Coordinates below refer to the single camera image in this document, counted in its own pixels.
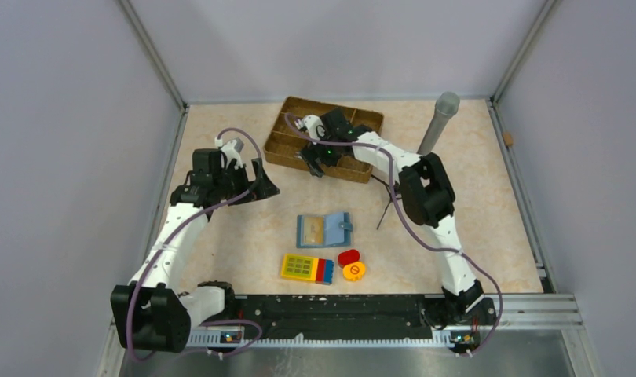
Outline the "gold credit card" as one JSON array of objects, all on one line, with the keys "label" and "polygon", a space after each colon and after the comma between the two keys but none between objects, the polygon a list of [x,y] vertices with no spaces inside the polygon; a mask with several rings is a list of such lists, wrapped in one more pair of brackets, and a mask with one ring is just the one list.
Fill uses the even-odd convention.
[{"label": "gold credit card", "polygon": [[317,246],[323,243],[324,221],[322,217],[308,216],[303,218],[302,241],[306,245]]}]

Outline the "blue leather card holder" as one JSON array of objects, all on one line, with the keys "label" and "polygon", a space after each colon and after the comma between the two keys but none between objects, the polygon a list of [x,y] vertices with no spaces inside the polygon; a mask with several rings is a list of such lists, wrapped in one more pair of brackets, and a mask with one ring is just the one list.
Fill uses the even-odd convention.
[{"label": "blue leather card holder", "polygon": [[[303,218],[308,216],[318,216],[323,218],[323,243],[321,245],[310,246],[304,244],[302,241]],[[347,247],[352,244],[353,223],[349,212],[341,211],[325,215],[301,214],[297,216],[296,225],[297,248]]]}]

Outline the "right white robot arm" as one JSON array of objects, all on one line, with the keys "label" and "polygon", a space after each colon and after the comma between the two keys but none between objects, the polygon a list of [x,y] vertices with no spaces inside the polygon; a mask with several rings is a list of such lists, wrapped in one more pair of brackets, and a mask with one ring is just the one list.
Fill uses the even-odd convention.
[{"label": "right white robot arm", "polygon": [[390,199],[404,227],[416,224],[432,240],[420,245],[437,254],[448,318],[465,324],[474,317],[484,290],[475,265],[462,250],[455,223],[455,191],[440,157],[406,151],[368,126],[354,126],[340,108],[302,119],[287,113],[284,120],[307,141],[298,155],[311,175],[324,176],[324,167],[334,167],[346,156],[386,174]]}]

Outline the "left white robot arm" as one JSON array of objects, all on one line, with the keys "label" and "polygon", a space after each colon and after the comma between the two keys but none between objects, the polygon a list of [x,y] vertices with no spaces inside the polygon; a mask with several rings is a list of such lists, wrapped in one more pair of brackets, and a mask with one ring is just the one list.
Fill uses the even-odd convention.
[{"label": "left white robot arm", "polygon": [[254,179],[237,147],[202,148],[192,169],[170,194],[166,218],[142,266],[127,284],[114,287],[110,303],[122,347],[181,352],[190,332],[211,318],[228,324],[236,317],[232,285],[209,282],[188,293],[178,285],[198,236],[222,207],[279,194],[261,157],[252,159]]}]

